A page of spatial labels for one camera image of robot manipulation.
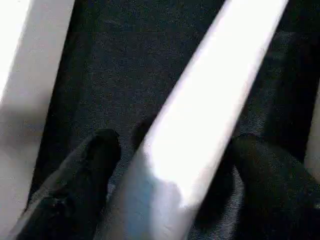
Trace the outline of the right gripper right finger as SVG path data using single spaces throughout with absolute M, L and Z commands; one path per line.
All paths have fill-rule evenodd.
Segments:
M 197 215 L 207 240 L 317 240 L 320 186 L 289 152 L 233 138 Z

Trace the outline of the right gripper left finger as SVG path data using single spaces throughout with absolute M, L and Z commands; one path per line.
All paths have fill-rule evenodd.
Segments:
M 14 226 L 14 238 L 93 239 L 120 158 L 116 131 L 99 130 L 86 138 L 32 195 Z

